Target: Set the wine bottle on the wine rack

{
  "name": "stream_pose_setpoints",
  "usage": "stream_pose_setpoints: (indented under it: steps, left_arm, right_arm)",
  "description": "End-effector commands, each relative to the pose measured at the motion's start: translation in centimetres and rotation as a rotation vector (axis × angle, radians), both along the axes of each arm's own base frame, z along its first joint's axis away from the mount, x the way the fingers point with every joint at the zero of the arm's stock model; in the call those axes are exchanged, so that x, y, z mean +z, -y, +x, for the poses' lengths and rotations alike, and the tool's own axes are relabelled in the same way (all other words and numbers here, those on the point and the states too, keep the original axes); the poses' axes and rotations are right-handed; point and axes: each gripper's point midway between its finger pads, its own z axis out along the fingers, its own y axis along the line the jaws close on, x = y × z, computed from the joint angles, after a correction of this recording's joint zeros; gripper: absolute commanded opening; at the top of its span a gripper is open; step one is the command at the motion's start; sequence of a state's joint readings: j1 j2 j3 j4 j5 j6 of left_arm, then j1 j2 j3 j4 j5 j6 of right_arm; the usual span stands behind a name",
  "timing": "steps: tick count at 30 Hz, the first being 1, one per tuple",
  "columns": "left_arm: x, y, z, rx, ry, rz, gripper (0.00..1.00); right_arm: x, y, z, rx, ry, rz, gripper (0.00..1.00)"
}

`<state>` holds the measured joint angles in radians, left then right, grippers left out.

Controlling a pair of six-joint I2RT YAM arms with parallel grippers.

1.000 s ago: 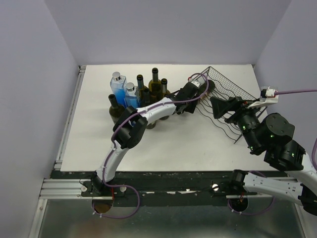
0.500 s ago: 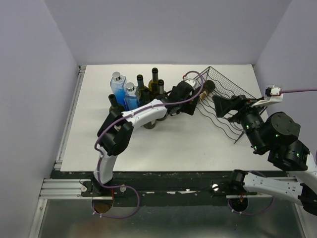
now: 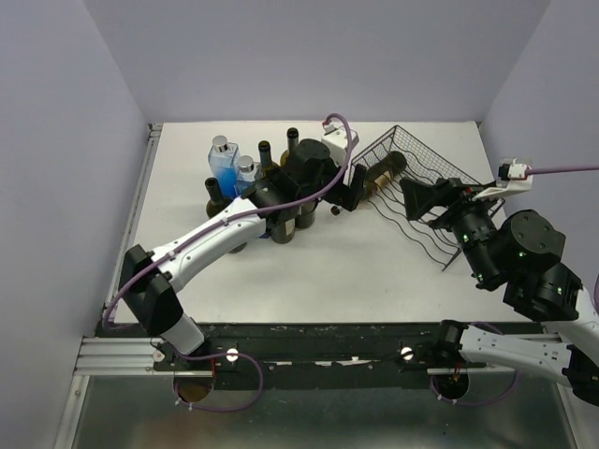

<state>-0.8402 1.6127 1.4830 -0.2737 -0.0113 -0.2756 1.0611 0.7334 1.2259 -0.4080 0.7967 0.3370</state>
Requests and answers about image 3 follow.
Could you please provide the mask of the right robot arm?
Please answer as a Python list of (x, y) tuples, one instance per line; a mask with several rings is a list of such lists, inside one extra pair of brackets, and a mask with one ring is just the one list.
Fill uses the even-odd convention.
[(560, 343), (521, 340), (444, 320), (431, 342), (432, 359), (444, 367), (493, 363), (528, 371), (597, 404), (598, 310), (581, 279), (561, 261), (565, 235), (535, 210), (520, 210), (496, 226), (488, 210), (502, 192), (494, 187), (456, 178), (434, 184), (403, 179), (400, 186), (408, 220), (444, 209), (428, 226), (454, 235), (478, 289), (502, 287), (505, 304), (562, 338)]

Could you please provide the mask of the green wine bottle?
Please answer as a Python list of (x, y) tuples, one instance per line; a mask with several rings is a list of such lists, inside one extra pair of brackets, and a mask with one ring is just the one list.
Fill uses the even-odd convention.
[(226, 209), (226, 207), (232, 202), (232, 198), (223, 194), (219, 181), (214, 177), (206, 179), (204, 185), (209, 195), (209, 200), (206, 203), (205, 211), (207, 217), (212, 219), (214, 216)]
[(299, 207), (298, 214), (295, 218), (295, 226), (297, 229), (307, 229), (312, 226), (315, 219), (315, 209), (317, 202), (305, 202)]
[(364, 197), (358, 205), (370, 199), (374, 194), (379, 193), (396, 176), (407, 168), (405, 156), (397, 151), (389, 152), (381, 160), (367, 167), (366, 178), (364, 182)]

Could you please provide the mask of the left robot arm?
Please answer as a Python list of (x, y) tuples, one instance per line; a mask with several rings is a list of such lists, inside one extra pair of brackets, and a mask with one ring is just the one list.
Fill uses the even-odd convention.
[(348, 165), (336, 165), (325, 144), (302, 140), (282, 166), (265, 167), (262, 178), (204, 224), (150, 251), (140, 245), (127, 250), (116, 297), (150, 336), (175, 349), (185, 368), (200, 368), (208, 355), (206, 337), (184, 312), (178, 293), (226, 253), (294, 221), (307, 202), (324, 200), (354, 210), (364, 193), (367, 169), (358, 166), (350, 183), (344, 183)]

